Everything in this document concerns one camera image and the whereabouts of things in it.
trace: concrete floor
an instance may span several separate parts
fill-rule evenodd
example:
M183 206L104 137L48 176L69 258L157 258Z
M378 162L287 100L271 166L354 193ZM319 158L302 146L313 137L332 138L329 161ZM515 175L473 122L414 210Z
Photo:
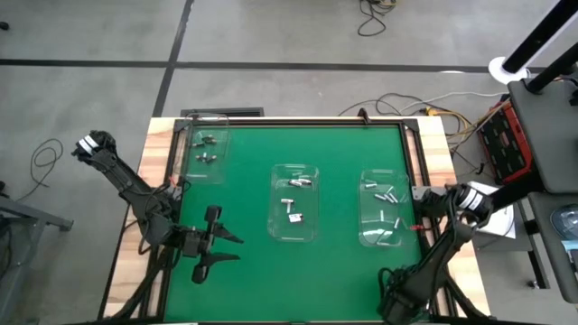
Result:
M387 31L361 38L356 0L197 0L180 61L334 62L484 67L508 55L554 0L402 1ZM0 0L0 59L168 60L184 0ZM534 66L545 66L576 40L573 23ZM76 221L68 234L49 229L32 261L18 323L96 318L107 282L124 204L111 186L68 152L91 129L108 130L123 158L137 167L164 69L0 66L0 180L15 197L33 182L28 162L49 137L65 146L47 182L25 202ZM386 92L433 98L451 91L495 93L488 74L288 70L176 70L163 116L198 107L264 107L268 116L334 116ZM451 97L440 105L475 119L497 97ZM396 107L406 101L392 100ZM455 125L447 121L448 129ZM473 162L475 140L461 147ZM456 174L471 167L456 158ZM464 175L460 181L491 181ZM545 260L551 290L527 289L524 253L479 252L492 314L502 320L576 324Z

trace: white cable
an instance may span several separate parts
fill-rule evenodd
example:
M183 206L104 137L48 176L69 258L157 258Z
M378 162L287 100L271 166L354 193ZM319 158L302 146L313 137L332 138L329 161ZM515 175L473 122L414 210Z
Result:
M400 113L403 113L406 109L408 109L409 107L414 107L415 105L419 105L419 104L424 104L424 103L431 103L434 102L436 100L442 99L442 98L447 98L450 96L459 96L459 95L475 95L475 96L480 96L480 97L486 97L486 98L492 98L495 96L501 96L501 95L505 95L507 94L507 92L501 92L501 93L495 93L495 94L480 94L477 92L472 92L472 91L456 91L456 92L451 92L451 93L447 93L445 95L441 95L439 97L434 97L431 99L426 99L426 100L420 100L420 101L416 101L413 102L411 104L409 104L408 106L402 108L399 110Z

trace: green mat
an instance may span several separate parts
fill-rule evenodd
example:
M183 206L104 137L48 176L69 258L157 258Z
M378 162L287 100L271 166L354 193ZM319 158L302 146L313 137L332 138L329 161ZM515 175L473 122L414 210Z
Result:
M413 265L421 257L415 238L397 248L359 242L361 172L406 172L397 127L231 127L229 136L225 182L193 184L181 223L205 228L205 209L220 205L221 221L245 244L218 239L212 251L241 260L214 265L199 285L191 281L198 261L182 258L172 271L165 320L379 320L378 269ZM190 168L199 163L199 150L191 151ZM281 242L267 233L270 173L279 163L319 168L319 228L310 243ZM412 224L411 204L400 205L399 213Z

